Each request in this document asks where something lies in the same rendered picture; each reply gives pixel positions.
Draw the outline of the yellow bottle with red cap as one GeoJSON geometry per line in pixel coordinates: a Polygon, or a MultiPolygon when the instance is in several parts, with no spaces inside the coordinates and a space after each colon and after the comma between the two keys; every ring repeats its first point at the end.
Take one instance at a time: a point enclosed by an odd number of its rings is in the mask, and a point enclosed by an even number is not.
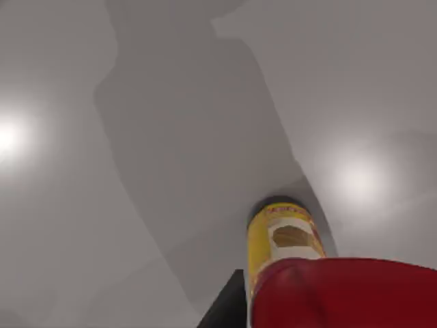
{"type": "Polygon", "coordinates": [[[247,249],[251,328],[437,328],[437,270],[328,257],[292,197],[254,206],[247,249]]]}

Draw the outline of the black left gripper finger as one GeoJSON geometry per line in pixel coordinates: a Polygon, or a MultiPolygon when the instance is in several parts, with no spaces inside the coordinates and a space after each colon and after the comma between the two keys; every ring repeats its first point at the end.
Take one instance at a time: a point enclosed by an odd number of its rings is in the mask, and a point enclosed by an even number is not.
{"type": "Polygon", "coordinates": [[[236,269],[196,328],[246,328],[244,271],[236,269]]]}

